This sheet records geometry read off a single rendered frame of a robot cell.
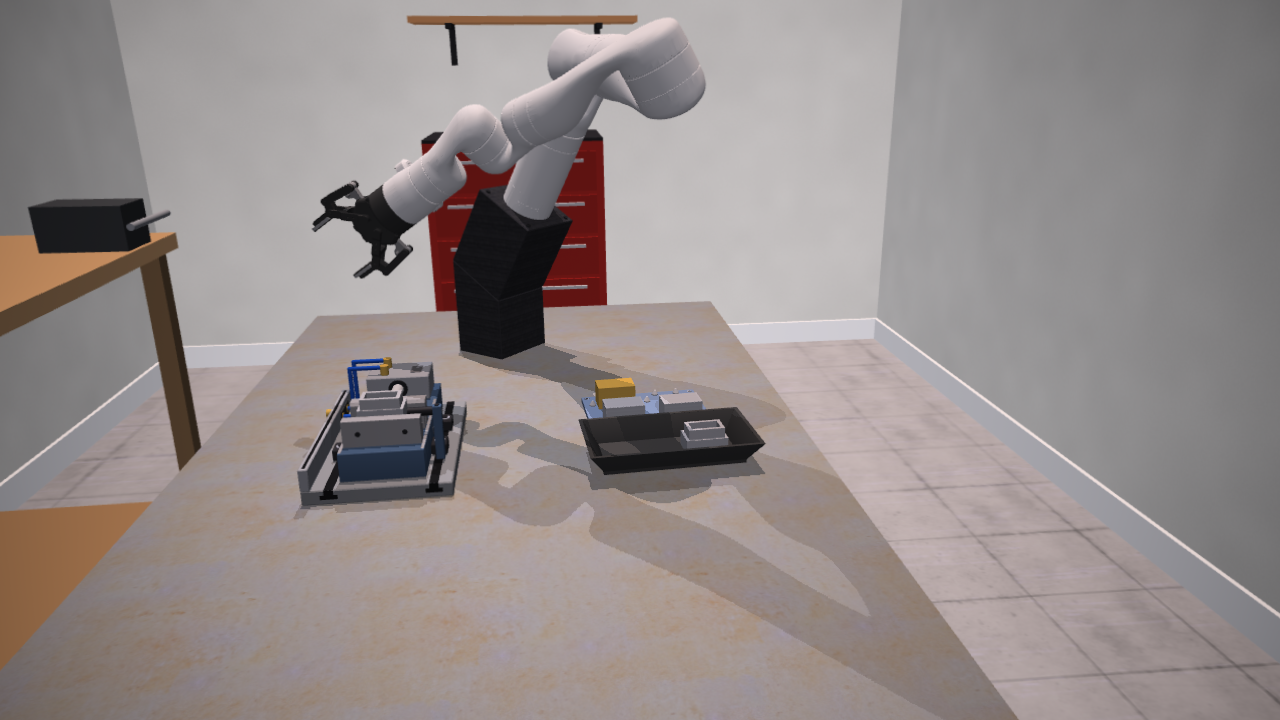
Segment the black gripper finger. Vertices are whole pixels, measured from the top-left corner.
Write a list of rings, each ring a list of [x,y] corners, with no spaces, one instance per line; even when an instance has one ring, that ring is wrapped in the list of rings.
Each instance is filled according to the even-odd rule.
[[[358,199],[364,199],[364,195],[358,191],[357,181],[351,181],[348,184],[342,186],[339,190],[335,190],[321,199],[325,213],[314,222],[314,232],[319,231],[333,218],[340,219],[342,222],[358,222],[362,224],[367,224],[370,222],[369,215],[353,213],[355,206],[337,206],[335,201],[344,196],[346,199],[355,199],[356,201]]]
[[[367,263],[365,266],[358,269],[358,272],[355,273],[355,278],[360,277],[362,279],[374,270],[381,272],[383,275],[389,275],[390,272],[393,272],[396,266],[398,266],[404,260],[404,258],[407,258],[410,252],[413,251],[413,247],[411,245],[403,243],[399,238],[394,245],[396,245],[396,251],[394,251],[396,258],[390,263],[384,261],[387,245],[381,245],[381,231],[380,229],[372,231],[372,249],[371,249],[372,261]]]

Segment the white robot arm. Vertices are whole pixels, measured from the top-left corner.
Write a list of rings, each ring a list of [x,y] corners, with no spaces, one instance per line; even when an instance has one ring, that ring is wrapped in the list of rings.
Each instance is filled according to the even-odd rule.
[[[603,97],[662,120],[691,110],[707,88],[698,56],[673,18],[628,35],[564,29],[550,45],[548,70],[553,82],[507,102],[500,120],[481,105],[462,108],[422,158],[398,163],[397,174],[383,184],[396,215],[417,224],[440,209],[467,181],[456,156],[463,152],[489,174],[517,161],[504,201],[522,217],[544,220]]]

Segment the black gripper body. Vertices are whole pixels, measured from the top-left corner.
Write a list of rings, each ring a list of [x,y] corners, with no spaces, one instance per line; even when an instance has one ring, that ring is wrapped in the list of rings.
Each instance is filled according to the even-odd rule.
[[[362,236],[366,243],[372,243],[372,231],[380,229],[381,245],[394,245],[398,238],[401,240],[401,234],[416,225],[410,224],[408,222],[402,220],[401,217],[396,215],[396,211],[390,209],[387,199],[384,197],[383,184],[369,196],[358,199],[355,202],[355,213],[370,217],[370,222],[367,224],[352,222],[355,231]]]

